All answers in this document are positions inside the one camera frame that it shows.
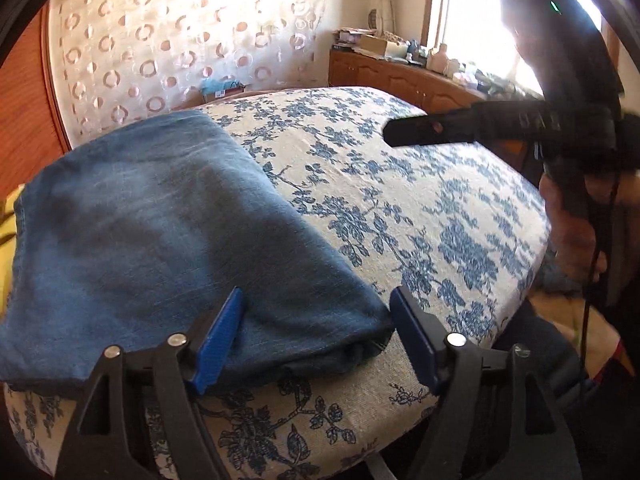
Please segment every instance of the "clamp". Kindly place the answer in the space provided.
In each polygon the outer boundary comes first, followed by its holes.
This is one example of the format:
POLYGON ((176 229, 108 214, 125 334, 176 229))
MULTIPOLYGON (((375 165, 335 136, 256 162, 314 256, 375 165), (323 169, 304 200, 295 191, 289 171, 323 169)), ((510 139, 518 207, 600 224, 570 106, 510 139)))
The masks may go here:
POLYGON ((154 349, 104 350, 66 430, 56 480, 159 480, 143 396, 154 390, 180 480, 228 480, 197 395, 215 384, 238 331, 244 296, 202 314, 154 349))
POLYGON ((420 384, 440 396, 407 480, 580 480, 574 441, 524 345, 447 332, 405 286, 391 316, 420 384))

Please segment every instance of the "fingers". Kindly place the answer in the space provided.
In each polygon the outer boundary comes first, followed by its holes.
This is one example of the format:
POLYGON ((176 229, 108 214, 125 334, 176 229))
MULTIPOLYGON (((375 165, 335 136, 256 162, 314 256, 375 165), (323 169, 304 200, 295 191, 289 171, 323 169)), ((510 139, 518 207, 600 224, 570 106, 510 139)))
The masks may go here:
POLYGON ((542 174, 540 185, 538 186, 540 195, 545 199, 546 206, 562 208, 562 192, 556 183, 546 174, 542 174))
MULTIPOLYGON (((591 257, 593 253, 584 252, 582 257, 578 257, 569 248, 561 248, 556 254, 556 264, 574 282, 586 283, 589 279, 591 257)), ((598 262, 593 275, 593 281, 597 282, 600 275, 607 270, 607 258, 604 253, 598 256, 598 262)))
MULTIPOLYGON (((587 175, 584 185, 587 192, 600 203, 607 204, 611 196, 614 177, 587 175)), ((620 175, 620 185, 616 195, 616 203, 627 207, 640 206, 640 172, 629 172, 620 175)))
MULTIPOLYGON (((562 192, 548 177, 540 180, 540 195, 545 199, 546 214, 551 223, 550 240, 557 250, 556 263, 569 278, 585 283, 588 279, 596 236, 585 219, 575 218, 562 209, 562 192)), ((607 270, 603 253, 598 257, 594 280, 607 270)))

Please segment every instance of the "yellow fabric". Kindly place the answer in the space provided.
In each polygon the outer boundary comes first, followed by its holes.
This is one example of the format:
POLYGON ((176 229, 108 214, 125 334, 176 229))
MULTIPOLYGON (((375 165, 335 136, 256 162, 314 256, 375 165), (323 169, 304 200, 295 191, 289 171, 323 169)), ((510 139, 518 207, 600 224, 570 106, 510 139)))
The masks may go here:
POLYGON ((14 190, 4 202, 0 201, 0 320, 6 312, 6 303, 11 292, 17 231, 14 203, 23 187, 14 190))

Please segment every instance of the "sheer curtain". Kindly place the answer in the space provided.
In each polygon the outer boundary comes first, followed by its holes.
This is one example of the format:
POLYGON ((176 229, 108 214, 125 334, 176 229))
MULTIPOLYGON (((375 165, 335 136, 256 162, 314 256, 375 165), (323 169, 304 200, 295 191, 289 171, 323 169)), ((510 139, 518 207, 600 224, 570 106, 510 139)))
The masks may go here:
MULTIPOLYGON (((578 0, 600 28, 602 17, 591 0, 578 0)), ((473 61, 483 72, 512 76, 542 93, 533 70, 518 56, 513 37, 500 20, 500 0, 449 0, 444 29, 450 58, 473 61)))
POLYGON ((71 146, 200 104, 210 78, 251 90, 316 86, 325 3, 51 0, 51 73, 71 146))

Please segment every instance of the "blue denim fabric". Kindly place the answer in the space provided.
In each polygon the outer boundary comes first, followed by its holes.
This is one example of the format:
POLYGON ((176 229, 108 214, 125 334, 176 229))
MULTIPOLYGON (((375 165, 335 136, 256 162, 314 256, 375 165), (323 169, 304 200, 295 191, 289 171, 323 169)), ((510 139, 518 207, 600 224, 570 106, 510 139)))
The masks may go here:
POLYGON ((78 148, 15 211, 0 381, 17 388, 74 396, 106 346, 156 346, 233 286, 248 307, 222 387, 344 373, 393 330, 372 288, 199 112, 78 148))

